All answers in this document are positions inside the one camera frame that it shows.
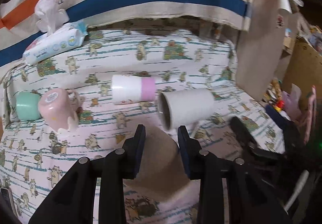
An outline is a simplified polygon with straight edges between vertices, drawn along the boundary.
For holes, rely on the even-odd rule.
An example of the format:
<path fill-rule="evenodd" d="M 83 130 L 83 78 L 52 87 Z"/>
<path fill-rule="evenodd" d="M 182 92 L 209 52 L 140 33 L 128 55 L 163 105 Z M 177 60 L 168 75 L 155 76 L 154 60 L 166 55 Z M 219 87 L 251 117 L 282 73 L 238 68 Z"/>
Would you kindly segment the mint green cup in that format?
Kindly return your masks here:
<path fill-rule="evenodd" d="M 31 92 L 20 92 L 16 98 L 16 113 L 20 121 L 31 121 L 41 118 L 38 103 L 41 96 Z"/>

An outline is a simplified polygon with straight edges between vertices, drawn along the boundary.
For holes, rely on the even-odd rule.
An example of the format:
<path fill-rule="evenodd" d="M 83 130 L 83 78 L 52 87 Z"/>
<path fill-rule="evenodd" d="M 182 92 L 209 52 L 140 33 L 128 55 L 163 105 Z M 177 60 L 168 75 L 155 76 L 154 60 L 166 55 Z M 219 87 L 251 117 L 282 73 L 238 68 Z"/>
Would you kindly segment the white and pink cup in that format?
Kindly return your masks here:
<path fill-rule="evenodd" d="M 153 77 L 113 75 L 111 91 L 115 105 L 154 101 L 156 81 Z"/>

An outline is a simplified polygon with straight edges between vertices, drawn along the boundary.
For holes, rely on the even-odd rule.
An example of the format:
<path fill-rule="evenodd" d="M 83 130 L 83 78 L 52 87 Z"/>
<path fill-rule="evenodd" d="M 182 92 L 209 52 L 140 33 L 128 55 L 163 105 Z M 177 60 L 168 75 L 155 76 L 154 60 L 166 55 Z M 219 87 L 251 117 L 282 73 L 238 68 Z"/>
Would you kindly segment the wooden cabinet panel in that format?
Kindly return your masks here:
<path fill-rule="evenodd" d="M 279 12 L 278 0 L 253 0 L 251 24 L 241 32 L 237 44 L 236 83 L 259 101 L 275 76 L 284 49 L 285 30 L 294 41 L 298 7 L 289 0 L 292 13 Z"/>

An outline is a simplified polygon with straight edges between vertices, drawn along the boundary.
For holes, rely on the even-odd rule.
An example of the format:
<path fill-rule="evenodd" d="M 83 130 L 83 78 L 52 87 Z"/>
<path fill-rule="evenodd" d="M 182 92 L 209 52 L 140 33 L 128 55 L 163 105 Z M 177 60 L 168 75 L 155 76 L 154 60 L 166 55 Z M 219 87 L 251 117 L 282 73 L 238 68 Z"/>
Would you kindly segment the pink mug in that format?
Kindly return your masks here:
<path fill-rule="evenodd" d="M 74 132 L 79 119 L 76 110 L 81 106 L 79 93 L 75 90 L 56 88 L 46 92 L 38 103 L 40 115 L 58 135 Z"/>

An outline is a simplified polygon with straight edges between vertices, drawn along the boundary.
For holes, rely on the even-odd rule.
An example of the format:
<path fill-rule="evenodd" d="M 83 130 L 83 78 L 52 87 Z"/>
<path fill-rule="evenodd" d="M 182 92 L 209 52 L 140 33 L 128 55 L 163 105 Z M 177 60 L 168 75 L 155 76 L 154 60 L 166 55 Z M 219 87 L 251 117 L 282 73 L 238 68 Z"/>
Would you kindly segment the cat print bed sheet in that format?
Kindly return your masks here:
<path fill-rule="evenodd" d="M 187 129 L 219 158 L 233 160 L 241 152 L 229 127 L 234 116 L 262 149 L 285 151 L 281 129 L 236 85 L 234 44 L 223 36 L 217 42 L 201 38 L 199 27 L 199 21 L 186 19 L 122 22 L 89 31 L 79 48 L 1 72 L 1 187 L 11 189 L 22 223 L 79 158 L 104 157 L 132 137 L 138 124 L 162 127 L 155 101 L 113 103 L 115 74 L 153 77 L 156 94 L 209 90 L 213 114 Z M 21 122 L 16 113 L 19 93 L 43 95 L 55 88 L 73 89 L 82 99 L 79 127 L 68 137 L 58 136 L 43 119 Z"/>

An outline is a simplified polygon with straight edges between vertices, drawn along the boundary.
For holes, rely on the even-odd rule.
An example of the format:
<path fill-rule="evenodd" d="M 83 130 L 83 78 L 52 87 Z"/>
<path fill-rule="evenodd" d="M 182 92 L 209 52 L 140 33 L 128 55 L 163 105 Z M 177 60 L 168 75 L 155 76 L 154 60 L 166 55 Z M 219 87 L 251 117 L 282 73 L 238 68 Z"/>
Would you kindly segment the wet wipes pack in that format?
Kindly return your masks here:
<path fill-rule="evenodd" d="M 22 60 L 32 66 L 59 53 L 80 47 L 88 35 L 83 20 L 70 22 L 57 0 L 39 0 L 34 8 L 36 26 L 43 34 L 25 49 Z"/>

